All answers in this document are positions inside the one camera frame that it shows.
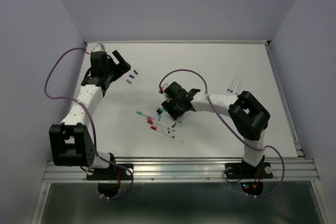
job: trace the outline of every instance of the purple wall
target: purple wall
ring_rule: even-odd
[[[294,0],[63,0],[97,40],[271,39]]]
[[[48,71],[82,39],[61,0],[0,0],[0,222],[30,223],[47,159],[48,129],[68,103],[43,93]],[[82,53],[69,55],[50,83],[72,95]]]
[[[336,0],[295,0],[271,49],[307,158],[336,211]]]

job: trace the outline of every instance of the bolt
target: bolt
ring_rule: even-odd
[[[266,167],[265,167],[265,172],[266,172],[267,174],[271,174],[271,173],[272,173],[272,168],[269,167],[269,166],[266,166]]]

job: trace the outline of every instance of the white tabletop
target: white tabletop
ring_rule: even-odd
[[[88,51],[97,43],[89,44]],[[264,45],[257,44],[183,44],[183,43],[103,43],[106,52],[118,50],[132,70],[113,82],[98,104],[93,120],[98,150],[118,157],[242,157],[244,148],[214,113],[187,112],[178,124],[175,138],[150,129],[140,110],[155,115],[164,101],[158,93],[161,78],[175,69],[199,72],[207,81],[209,93],[230,94],[227,87],[235,74],[243,79],[240,91],[251,92],[269,111],[271,118],[264,144],[273,145],[283,157],[297,157],[292,134]],[[83,61],[76,87],[90,67],[90,57]],[[202,81],[192,73],[175,73],[165,82],[176,81],[189,91],[204,90]],[[233,127],[230,118],[225,118]],[[266,150],[268,157],[277,157]]]

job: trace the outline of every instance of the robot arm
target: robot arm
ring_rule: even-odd
[[[162,88],[166,98],[162,107],[174,120],[187,111],[214,112],[207,95],[199,89],[192,89],[187,92],[176,82]],[[264,133],[268,126],[270,114],[250,92],[243,91],[240,95],[210,94],[209,98],[220,114],[233,120],[246,143],[254,148],[263,148]],[[253,170],[253,173],[259,172],[264,158],[263,152],[247,146],[244,147],[243,164],[245,170],[248,167]],[[244,171],[243,173],[244,176],[247,176],[248,172]]]
[[[118,64],[107,55],[102,44],[97,44],[91,52],[91,67],[85,74],[77,97],[91,115],[105,96],[110,84],[131,69],[118,51],[115,50],[112,54],[118,60]],[[49,138],[55,165],[115,169],[95,155],[88,126],[89,120],[85,110],[75,103],[60,124],[53,124],[50,127]],[[71,137],[74,143],[67,143]],[[113,154],[99,152],[99,155],[115,163]]]

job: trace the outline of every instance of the purple cable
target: purple cable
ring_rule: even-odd
[[[47,77],[46,82],[45,82],[45,84],[44,84],[44,94],[45,94],[46,97],[49,98],[49,99],[53,99],[53,100],[58,100],[58,99],[70,100],[70,101],[73,101],[73,102],[75,102],[75,103],[78,103],[80,106],[82,106],[82,108],[85,110],[86,115],[88,116],[89,121],[90,121],[90,123],[91,123],[92,133],[93,133],[93,143],[94,143],[94,145],[95,145],[95,149],[94,149],[95,154],[96,154],[101,160],[105,161],[106,163],[108,163],[108,164],[110,164],[110,165],[113,165],[113,166],[115,166],[115,167],[118,167],[118,168],[120,168],[120,169],[127,170],[127,171],[131,174],[131,176],[132,176],[132,180],[131,180],[131,184],[130,184],[130,186],[127,188],[127,190],[126,190],[123,194],[121,194],[121,195],[118,195],[118,196],[109,198],[109,200],[111,200],[111,199],[118,199],[118,198],[121,198],[122,196],[124,196],[124,195],[129,191],[129,189],[131,188],[131,186],[133,185],[133,181],[134,181],[133,172],[132,172],[131,170],[129,170],[128,168],[126,168],[126,167],[124,167],[124,166],[122,166],[122,165],[118,165],[118,164],[116,164],[116,163],[113,163],[113,162],[111,162],[111,161],[109,161],[109,160],[107,160],[107,159],[105,159],[105,158],[103,158],[103,157],[101,157],[101,156],[99,155],[99,153],[98,153],[98,151],[97,151],[96,128],[95,128],[95,125],[94,125],[94,123],[93,123],[93,119],[92,119],[92,116],[91,116],[89,110],[86,108],[86,106],[85,106],[83,103],[79,102],[77,99],[72,98],[72,97],[63,97],[63,96],[60,96],[60,97],[52,97],[52,96],[49,95],[48,92],[47,92],[48,82],[49,82],[49,79],[50,79],[50,77],[51,77],[53,71],[55,70],[55,68],[57,67],[57,65],[58,65],[59,62],[61,61],[61,59],[62,59],[67,53],[69,53],[69,52],[71,52],[71,51],[74,51],[74,50],[83,50],[85,53],[87,53],[87,52],[85,51],[84,48],[80,48],[80,47],[71,48],[71,49],[69,49],[68,51],[64,52],[64,53],[61,55],[61,57],[59,57],[59,59],[56,61],[55,65],[52,67],[50,73],[48,74],[48,77]]]
[[[203,81],[204,83],[204,87],[205,87],[205,94],[206,94],[206,97],[208,99],[208,102],[211,106],[211,108],[214,110],[215,114],[218,116],[218,118],[225,124],[225,126],[231,131],[232,134],[234,134],[234,136],[236,138],[238,138],[239,141],[241,141],[244,145],[246,145],[247,147],[251,148],[252,150],[255,150],[255,151],[259,151],[259,152],[263,152],[266,148],[272,148],[278,155],[279,155],[279,158],[281,160],[281,163],[282,163],[282,176],[281,176],[281,180],[280,180],[280,183],[279,185],[273,190],[271,191],[270,193],[268,194],[265,194],[265,195],[261,195],[261,196],[256,196],[257,198],[264,198],[264,197],[267,197],[267,196],[270,196],[272,195],[273,193],[275,193],[279,187],[281,186],[282,182],[283,182],[283,179],[285,177],[285,163],[284,163],[284,159],[282,158],[281,154],[271,145],[266,145],[264,148],[262,149],[259,149],[259,148],[255,148],[251,145],[249,145],[248,143],[246,143],[231,127],[230,125],[227,124],[227,122],[222,118],[222,116],[220,115],[220,113],[218,112],[218,110],[215,108],[214,104],[212,103],[210,97],[209,97],[209,94],[208,94],[208,85],[205,81],[205,79],[203,78],[203,76],[201,76],[199,73],[193,71],[193,70],[190,70],[190,69],[176,69],[174,71],[171,71],[169,72],[168,74],[166,74],[162,80],[160,81],[159,83],[159,88],[161,90],[161,92],[163,92],[162,90],[162,87],[161,87],[161,84],[162,82],[164,81],[164,79],[166,79],[169,75],[171,75],[172,73],[175,73],[175,72],[180,72],[180,71],[183,71],[183,72],[190,72],[190,73],[194,73],[195,75],[197,75],[198,77],[201,78],[201,80]]]

